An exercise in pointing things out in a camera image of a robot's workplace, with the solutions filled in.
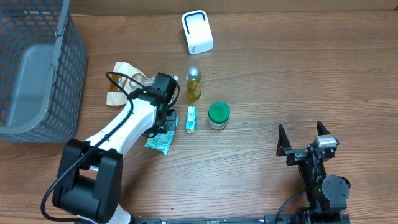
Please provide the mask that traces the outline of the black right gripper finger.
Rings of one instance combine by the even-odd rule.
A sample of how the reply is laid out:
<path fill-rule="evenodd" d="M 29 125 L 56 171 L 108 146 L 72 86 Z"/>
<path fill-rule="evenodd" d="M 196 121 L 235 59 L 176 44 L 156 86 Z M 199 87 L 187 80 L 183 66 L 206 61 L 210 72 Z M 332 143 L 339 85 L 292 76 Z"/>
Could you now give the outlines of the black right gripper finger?
<path fill-rule="evenodd" d="M 323 135 L 330 135 L 331 133 L 327 130 L 326 127 L 324 127 L 324 125 L 322 124 L 321 121 L 317 122 L 317 133 L 319 136 L 323 136 Z"/>
<path fill-rule="evenodd" d="M 291 151 L 292 147 L 290 145 L 289 139 L 286 135 L 283 125 L 278 126 L 278 143 L 277 143 L 277 156 L 286 156 L 286 153 Z"/>

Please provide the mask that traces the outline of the light teal snack packet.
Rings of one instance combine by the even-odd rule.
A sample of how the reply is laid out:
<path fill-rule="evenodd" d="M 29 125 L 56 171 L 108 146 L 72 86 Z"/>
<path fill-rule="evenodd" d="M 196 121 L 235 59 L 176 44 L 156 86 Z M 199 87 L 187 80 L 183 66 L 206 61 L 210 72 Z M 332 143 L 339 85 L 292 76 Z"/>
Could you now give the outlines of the light teal snack packet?
<path fill-rule="evenodd" d="M 149 134 L 149 137 L 145 143 L 145 147 L 161 151 L 166 156 L 169 153 L 174 134 L 174 131 L 168 131 L 167 133 L 160 133 L 156 135 Z"/>

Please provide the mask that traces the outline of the small teal white box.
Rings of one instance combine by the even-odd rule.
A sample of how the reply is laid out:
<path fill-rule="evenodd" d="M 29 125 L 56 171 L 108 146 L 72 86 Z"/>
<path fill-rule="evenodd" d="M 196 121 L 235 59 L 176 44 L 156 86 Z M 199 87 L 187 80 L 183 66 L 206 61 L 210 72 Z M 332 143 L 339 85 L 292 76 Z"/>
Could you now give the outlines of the small teal white box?
<path fill-rule="evenodd" d="M 197 109 L 195 106 L 187 108 L 185 129 L 190 134 L 195 134 L 197 131 Z"/>

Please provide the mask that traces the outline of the yellow Vim dish soap bottle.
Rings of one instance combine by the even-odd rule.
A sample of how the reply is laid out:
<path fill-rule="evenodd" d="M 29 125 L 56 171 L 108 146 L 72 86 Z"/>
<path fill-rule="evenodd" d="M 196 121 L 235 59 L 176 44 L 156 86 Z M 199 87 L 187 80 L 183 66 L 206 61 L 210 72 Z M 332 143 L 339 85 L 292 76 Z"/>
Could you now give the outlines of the yellow Vim dish soap bottle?
<path fill-rule="evenodd" d="M 187 72 L 187 96 L 190 101 L 198 101 L 201 97 L 202 74 L 198 67 L 192 66 Z"/>

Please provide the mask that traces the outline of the green-capped white bottle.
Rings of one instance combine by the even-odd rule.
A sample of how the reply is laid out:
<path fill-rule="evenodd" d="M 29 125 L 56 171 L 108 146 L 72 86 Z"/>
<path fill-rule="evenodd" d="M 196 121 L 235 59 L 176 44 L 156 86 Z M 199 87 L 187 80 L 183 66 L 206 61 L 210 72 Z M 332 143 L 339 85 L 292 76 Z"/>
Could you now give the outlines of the green-capped white bottle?
<path fill-rule="evenodd" d="M 224 129 L 230 117 L 230 108 L 224 102 L 213 103 L 208 110 L 208 124 L 213 129 Z"/>

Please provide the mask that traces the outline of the cream brown bread bag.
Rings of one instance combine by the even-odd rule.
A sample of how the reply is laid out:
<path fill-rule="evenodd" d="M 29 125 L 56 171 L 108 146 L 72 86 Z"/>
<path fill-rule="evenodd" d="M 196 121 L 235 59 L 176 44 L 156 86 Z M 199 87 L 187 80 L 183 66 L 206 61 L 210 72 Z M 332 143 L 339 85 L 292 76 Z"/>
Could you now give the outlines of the cream brown bread bag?
<path fill-rule="evenodd" d="M 152 77 L 147 77 L 138 68 L 133 67 L 127 62 L 116 62 L 113 72 L 109 73 L 109 76 L 111 77 L 112 81 L 118 84 L 127 94 L 142 87 L 124 76 L 115 75 L 115 73 L 122 73 L 129 78 L 133 78 L 144 87 L 152 86 L 156 82 L 156 77 L 161 74 L 161 72 L 159 72 Z M 121 106 L 125 105 L 126 103 L 127 96 L 117 86 L 111 83 L 106 95 L 106 104 L 108 106 Z"/>

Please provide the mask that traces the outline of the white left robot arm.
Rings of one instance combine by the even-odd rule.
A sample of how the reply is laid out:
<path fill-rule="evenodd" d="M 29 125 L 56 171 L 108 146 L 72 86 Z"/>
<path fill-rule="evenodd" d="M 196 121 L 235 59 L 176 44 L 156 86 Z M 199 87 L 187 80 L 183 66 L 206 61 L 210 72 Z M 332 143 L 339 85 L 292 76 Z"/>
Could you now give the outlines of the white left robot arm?
<path fill-rule="evenodd" d="M 177 77 L 158 73 L 151 86 L 125 94 L 124 108 L 100 132 L 69 140 L 57 179 L 42 199 L 42 215 L 54 222 L 137 223 L 120 204 L 123 160 L 143 134 L 154 138 L 176 130 L 172 107 L 179 93 Z"/>

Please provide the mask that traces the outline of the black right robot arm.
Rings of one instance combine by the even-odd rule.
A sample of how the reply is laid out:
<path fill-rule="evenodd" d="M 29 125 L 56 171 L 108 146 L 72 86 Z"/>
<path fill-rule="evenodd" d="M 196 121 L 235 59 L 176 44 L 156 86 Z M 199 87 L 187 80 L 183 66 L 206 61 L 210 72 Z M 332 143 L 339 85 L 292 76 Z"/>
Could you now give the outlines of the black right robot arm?
<path fill-rule="evenodd" d="M 291 196 L 279 208 L 274 223 L 350 223 L 347 208 L 351 184 L 342 176 L 328 175 L 324 162 L 334 158 L 340 142 L 317 122 L 314 141 L 303 149 L 293 149 L 283 125 L 278 127 L 277 156 L 285 156 L 288 166 L 298 166 L 303 190 Z M 302 194 L 307 196 L 307 207 L 300 207 L 293 215 L 281 217 L 283 209 Z"/>

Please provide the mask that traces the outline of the white barcode scanner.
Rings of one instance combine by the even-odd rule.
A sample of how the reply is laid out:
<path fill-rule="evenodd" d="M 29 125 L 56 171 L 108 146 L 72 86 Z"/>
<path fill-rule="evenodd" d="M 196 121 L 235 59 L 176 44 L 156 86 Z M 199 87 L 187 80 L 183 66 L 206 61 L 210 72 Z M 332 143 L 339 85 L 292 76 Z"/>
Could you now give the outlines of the white barcode scanner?
<path fill-rule="evenodd" d="M 213 49 L 213 36 L 205 11 L 186 12 L 182 16 L 182 25 L 189 54 L 201 54 Z"/>

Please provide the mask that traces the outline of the dark grey plastic basket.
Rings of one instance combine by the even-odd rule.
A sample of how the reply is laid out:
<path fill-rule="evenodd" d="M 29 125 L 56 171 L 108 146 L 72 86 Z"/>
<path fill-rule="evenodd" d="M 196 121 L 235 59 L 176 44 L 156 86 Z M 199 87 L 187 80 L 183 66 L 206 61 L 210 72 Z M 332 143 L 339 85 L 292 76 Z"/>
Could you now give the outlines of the dark grey plastic basket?
<path fill-rule="evenodd" d="M 1 140 L 73 138 L 87 60 L 69 1 L 1 1 Z"/>

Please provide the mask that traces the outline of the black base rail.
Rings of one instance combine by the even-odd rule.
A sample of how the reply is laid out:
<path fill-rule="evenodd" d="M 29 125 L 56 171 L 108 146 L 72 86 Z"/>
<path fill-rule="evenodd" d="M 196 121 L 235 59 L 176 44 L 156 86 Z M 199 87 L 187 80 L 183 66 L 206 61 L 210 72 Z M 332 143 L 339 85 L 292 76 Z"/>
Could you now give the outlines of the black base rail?
<path fill-rule="evenodd" d="M 161 220 L 160 218 L 135 218 L 132 223 L 135 224 L 275 224 L 276 215 L 265 215 L 264 217 L 252 217 L 252 218 L 184 218 L 184 219 L 171 219 Z M 302 221 L 297 215 L 279 215 L 277 219 L 278 224 L 293 224 L 293 223 L 344 223 L 350 224 L 351 221 L 348 215 L 343 215 L 341 221 L 340 218 L 330 217 L 330 219 L 322 220 L 321 218 L 315 218 L 314 221 L 305 222 Z"/>

